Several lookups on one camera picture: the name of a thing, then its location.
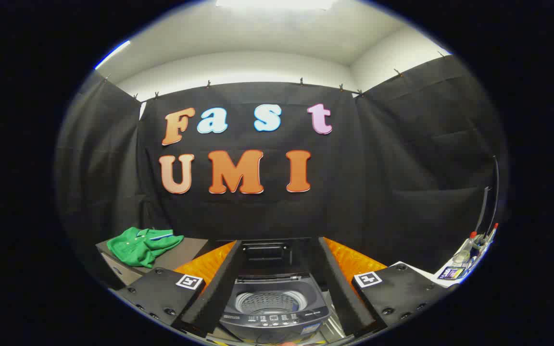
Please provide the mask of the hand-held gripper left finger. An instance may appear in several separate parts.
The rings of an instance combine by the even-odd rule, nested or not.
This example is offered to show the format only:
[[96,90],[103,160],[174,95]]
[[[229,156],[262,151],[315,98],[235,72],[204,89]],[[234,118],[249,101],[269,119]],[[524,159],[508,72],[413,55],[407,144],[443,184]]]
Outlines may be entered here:
[[114,293],[150,320],[178,333],[205,337],[219,324],[243,263],[242,241],[224,249],[225,257],[214,260],[217,271],[209,280],[156,267]]

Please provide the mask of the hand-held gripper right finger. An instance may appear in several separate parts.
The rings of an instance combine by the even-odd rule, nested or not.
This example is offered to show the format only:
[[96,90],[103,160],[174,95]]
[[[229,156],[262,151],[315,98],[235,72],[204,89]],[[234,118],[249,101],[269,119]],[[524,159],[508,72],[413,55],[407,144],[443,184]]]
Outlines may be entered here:
[[382,334],[455,291],[404,263],[385,266],[330,239],[317,239],[317,280],[325,284],[346,336]]

